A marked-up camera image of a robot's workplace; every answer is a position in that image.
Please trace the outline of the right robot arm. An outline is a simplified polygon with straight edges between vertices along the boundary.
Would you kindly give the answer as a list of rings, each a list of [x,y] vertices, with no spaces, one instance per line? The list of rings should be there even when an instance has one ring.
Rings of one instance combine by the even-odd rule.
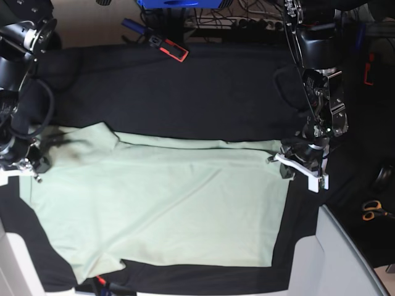
[[[42,80],[49,107],[42,124],[23,133],[12,126],[19,97],[28,83],[40,54],[45,53],[55,31],[51,1],[1,1],[1,184],[10,177],[31,176],[36,180],[49,163],[40,152],[37,137],[54,114],[54,93]]]

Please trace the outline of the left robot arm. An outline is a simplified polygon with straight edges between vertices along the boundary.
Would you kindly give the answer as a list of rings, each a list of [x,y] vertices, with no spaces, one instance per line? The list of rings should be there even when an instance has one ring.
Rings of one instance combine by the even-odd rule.
[[[283,22],[307,100],[302,112],[307,123],[295,136],[282,140],[275,159],[286,171],[298,171],[324,186],[329,180],[330,141],[348,130],[339,69],[343,14],[329,1],[284,1]]]

